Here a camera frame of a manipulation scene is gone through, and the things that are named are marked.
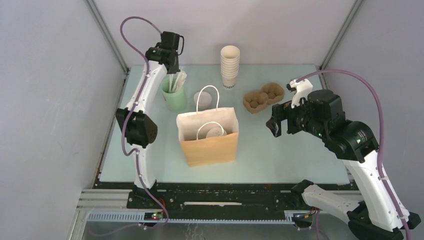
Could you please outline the single white paper cup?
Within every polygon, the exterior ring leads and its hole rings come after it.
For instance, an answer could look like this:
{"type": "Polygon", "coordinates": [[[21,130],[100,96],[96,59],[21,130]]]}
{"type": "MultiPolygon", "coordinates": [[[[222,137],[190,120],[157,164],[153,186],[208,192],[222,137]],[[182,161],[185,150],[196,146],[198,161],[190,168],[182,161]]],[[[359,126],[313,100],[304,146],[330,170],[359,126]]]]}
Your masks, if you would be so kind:
{"type": "Polygon", "coordinates": [[[223,128],[221,128],[221,127],[219,127],[219,126],[217,126],[217,127],[213,127],[213,128],[211,128],[208,132],[207,132],[207,134],[206,134],[206,138],[212,138],[212,137],[223,137],[223,136],[226,136],[227,135],[227,132],[223,129],[223,128]]]}

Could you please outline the white plastic lids stack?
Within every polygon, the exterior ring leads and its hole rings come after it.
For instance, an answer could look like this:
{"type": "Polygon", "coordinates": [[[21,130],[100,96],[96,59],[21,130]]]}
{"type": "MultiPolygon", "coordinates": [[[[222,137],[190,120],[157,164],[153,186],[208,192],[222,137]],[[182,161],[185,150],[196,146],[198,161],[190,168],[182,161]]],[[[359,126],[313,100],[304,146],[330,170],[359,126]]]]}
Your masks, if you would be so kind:
{"type": "Polygon", "coordinates": [[[195,105],[198,103],[199,109],[207,109],[210,107],[212,102],[212,96],[208,93],[203,91],[202,93],[196,92],[193,96],[195,105]]]}

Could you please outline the brown pulp cup carrier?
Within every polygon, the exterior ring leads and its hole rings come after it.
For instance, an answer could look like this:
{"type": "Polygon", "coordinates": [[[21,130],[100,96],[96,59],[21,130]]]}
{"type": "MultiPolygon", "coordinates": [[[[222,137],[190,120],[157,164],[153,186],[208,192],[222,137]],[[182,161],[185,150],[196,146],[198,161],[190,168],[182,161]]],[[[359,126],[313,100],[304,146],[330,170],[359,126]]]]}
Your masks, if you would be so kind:
{"type": "Polygon", "coordinates": [[[243,96],[243,106],[251,114],[257,114],[283,100],[285,90],[275,82],[265,84],[260,90],[248,92],[243,96]]]}

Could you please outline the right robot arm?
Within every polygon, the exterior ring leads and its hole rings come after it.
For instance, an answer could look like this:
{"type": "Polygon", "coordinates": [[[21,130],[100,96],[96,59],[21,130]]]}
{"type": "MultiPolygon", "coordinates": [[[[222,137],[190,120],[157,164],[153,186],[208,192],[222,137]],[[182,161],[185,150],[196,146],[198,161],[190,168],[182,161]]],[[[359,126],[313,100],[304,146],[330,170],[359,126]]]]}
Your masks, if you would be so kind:
{"type": "Polygon", "coordinates": [[[287,133],[309,133],[343,162],[363,197],[362,201],[342,198],[309,180],[291,189],[291,204],[321,209],[345,222],[360,240],[401,240],[406,230],[417,227],[418,214],[401,209],[398,214],[392,201],[391,184],[378,172],[379,145],[372,130],[363,122],[346,119],[342,99],[331,90],[315,90],[299,104],[288,101],[272,107],[266,126],[275,137],[287,133]]]}

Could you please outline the stack of paper cups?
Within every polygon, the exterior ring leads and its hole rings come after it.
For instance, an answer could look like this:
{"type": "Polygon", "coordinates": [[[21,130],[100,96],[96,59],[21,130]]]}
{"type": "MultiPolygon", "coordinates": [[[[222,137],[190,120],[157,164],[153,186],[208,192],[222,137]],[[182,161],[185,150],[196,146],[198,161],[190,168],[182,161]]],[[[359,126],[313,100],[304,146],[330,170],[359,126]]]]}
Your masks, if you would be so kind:
{"type": "Polygon", "coordinates": [[[232,89],[239,74],[240,49],[234,45],[224,46],[220,51],[220,72],[222,84],[232,89]]]}

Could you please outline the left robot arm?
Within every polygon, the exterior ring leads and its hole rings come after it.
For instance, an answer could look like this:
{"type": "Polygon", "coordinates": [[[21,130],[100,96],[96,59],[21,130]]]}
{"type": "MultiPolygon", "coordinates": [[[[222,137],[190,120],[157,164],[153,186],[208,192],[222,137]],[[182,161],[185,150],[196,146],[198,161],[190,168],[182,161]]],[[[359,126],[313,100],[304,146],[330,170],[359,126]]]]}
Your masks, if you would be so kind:
{"type": "Polygon", "coordinates": [[[160,41],[141,52],[134,50],[144,60],[143,71],[134,94],[126,107],[118,108],[115,118],[121,131],[121,148],[126,156],[132,155],[135,162],[134,184],[143,190],[138,201],[145,208],[153,208],[158,202],[158,194],[150,188],[157,178],[153,166],[148,161],[147,151],[157,137],[158,126],[149,114],[160,84],[169,74],[179,73],[179,56],[184,50],[185,38],[177,33],[162,31],[160,41]]]}

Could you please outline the brown paper bag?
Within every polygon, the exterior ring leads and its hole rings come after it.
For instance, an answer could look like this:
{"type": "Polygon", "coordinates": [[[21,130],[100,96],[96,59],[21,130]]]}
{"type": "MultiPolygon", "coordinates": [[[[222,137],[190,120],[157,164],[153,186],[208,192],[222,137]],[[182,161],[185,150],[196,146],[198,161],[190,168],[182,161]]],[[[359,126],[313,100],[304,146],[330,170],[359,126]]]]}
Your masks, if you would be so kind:
{"type": "Polygon", "coordinates": [[[233,107],[219,107],[220,93],[217,93],[216,106],[213,109],[178,114],[176,125],[178,141],[186,162],[190,167],[233,162],[236,159],[239,121],[233,107]],[[206,138],[207,132],[221,127],[225,136],[206,138]]]}

